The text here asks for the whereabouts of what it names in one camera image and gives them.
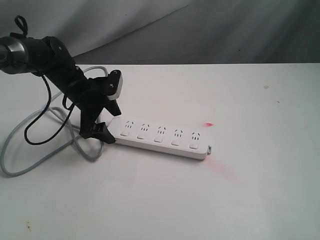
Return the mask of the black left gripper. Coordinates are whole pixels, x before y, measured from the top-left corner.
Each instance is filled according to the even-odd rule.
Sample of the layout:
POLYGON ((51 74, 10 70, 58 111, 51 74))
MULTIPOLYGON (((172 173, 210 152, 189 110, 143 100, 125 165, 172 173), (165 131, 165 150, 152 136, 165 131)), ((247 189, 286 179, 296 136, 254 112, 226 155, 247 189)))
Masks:
POLYGON ((82 78, 70 87, 70 100, 80 110, 80 136, 97 139, 106 144, 116 142, 105 122, 95 123, 104 108, 112 116, 120 116, 121 110, 116 100, 107 99, 108 77, 82 78))

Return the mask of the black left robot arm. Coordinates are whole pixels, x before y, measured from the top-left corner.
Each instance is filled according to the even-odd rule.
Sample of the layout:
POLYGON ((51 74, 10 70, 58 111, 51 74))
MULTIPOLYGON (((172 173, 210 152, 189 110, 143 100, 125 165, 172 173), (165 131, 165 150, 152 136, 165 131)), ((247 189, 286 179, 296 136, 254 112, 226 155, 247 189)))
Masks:
POLYGON ((50 80, 62 93, 62 105, 72 111, 80 110, 80 136, 94 138, 107 144, 116 140, 104 122, 96 123, 103 109, 112 116, 121 115, 117 98, 123 86, 118 69, 106 76, 87 78, 76 65, 65 45, 56 37, 43 39, 5 36, 0 39, 0 69, 6 74, 32 73, 50 80))

